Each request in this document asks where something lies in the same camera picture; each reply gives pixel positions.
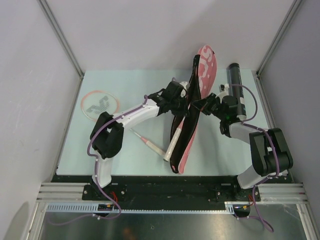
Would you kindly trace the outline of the black shuttlecock tube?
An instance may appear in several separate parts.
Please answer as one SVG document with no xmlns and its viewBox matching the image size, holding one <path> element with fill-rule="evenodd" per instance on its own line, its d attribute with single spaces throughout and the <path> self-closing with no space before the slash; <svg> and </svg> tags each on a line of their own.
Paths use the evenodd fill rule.
<svg viewBox="0 0 320 240">
<path fill-rule="evenodd" d="M 239 64 L 231 63 L 226 69 L 226 74 L 227 83 L 229 84 L 229 95 L 236 97 L 238 101 L 237 116 L 241 121 L 246 120 L 247 113 Z"/>
</svg>

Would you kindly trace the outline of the pink racket bag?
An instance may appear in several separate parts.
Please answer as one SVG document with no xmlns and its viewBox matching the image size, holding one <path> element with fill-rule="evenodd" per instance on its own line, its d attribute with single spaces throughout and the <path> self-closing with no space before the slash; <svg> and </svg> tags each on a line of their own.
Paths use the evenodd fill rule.
<svg viewBox="0 0 320 240">
<path fill-rule="evenodd" d="M 182 131 L 170 157 L 169 164 L 175 174 L 182 174 L 197 132 L 201 112 L 192 106 L 193 101 L 206 98 L 217 75 L 217 59 L 210 45 L 202 46 L 193 58 L 192 74 L 187 91 L 188 116 L 185 117 Z M 170 142 L 176 128 L 184 116 L 175 116 L 170 130 Z"/>
</svg>

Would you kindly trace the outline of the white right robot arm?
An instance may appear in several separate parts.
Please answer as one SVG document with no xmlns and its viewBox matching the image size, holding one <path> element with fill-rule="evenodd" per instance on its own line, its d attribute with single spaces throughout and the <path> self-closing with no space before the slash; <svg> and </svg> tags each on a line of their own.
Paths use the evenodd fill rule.
<svg viewBox="0 0 320 240">
<path fill-rule="evenodd" d="M 251 166 L 237 176 L 237 184 L 230 188 L 230 194 L 235 200 L 242 201 L 248 196 L 250 188 L 278 177 L 293 167 L 293 157 L 282 130 L 265 130 L 241 121 L 236 97 L 226 93 L 211 93 L 191 104 L 203 114 L 217 117 L 222 135 L 241 140 L 250 146 Z"/>
</svg>

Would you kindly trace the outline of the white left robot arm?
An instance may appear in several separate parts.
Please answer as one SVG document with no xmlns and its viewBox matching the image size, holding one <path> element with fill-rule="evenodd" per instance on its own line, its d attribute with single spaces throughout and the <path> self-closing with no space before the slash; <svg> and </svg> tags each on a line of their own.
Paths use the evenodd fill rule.
<svg viewBox="0 0 320 240">
<path fill-rule="evenodd" d="M 170 81 L 166 88 L 145 95 L 142 103 L 131 109 L 99 115 L 90 134 L 87 155 L 95 157 L 92 179 L 95 183 L 93 194 L 100 200 L 110 196 L 112 165 L 114 157 L 120 152 L 126 130 L 151 118 L 167 112 L 175 116 L 186 116 L 189 83 L 187 81 Z"/>
</svg>

